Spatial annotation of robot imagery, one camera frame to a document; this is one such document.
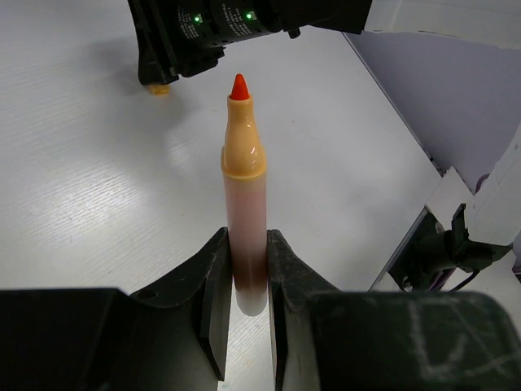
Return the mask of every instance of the marker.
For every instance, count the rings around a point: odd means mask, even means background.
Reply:
[[[267,300],[266,156],[243,75],[228,97],[228,126],[221,153],[226,214],[237,304],[256,316]]]

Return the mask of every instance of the table surface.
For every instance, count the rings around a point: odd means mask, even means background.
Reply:
[[[242,72],[269,157],[268,226],[366,290],[440,175],[340,33],[234,44],[151,96],[125,0],[0,5],[0,288],[132,292],[225,225],[226,96]],[[273,389],[267,311],[232,303],[223,389]]]

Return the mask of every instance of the gray wall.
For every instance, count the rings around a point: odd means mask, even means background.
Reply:
[[[521,121],[521,51],[426,34],[349,38],[424,149],[474,189]]]

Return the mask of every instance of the red marker tip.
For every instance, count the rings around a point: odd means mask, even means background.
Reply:
[[[231,91],[230,99],[232,100],[246,100],[250,97],[250,93],[247,90],[246,81],[244,76],[240,73],[235,77],[234,88]]]

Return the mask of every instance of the white robot part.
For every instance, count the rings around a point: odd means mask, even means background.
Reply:
[[[430,33],[521,49],[521,1],[373,0],[364,30]]]
[[[521,230],[521,124],[503,157],[465,209],[472,241],[509,245]]]

